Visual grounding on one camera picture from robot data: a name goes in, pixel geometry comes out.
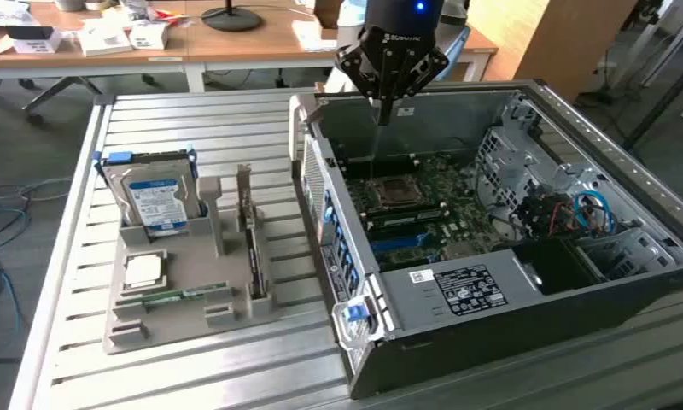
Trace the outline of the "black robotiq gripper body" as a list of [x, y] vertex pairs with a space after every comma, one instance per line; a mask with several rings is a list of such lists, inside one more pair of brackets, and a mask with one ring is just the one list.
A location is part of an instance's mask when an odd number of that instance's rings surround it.
[[370, 1], [366, 4], [359, 44], [365, 53], [381, 61], [386, 92], [399, 53], [409, 49], [430, 51], [435, 46], [435, 28], [435, 1]]

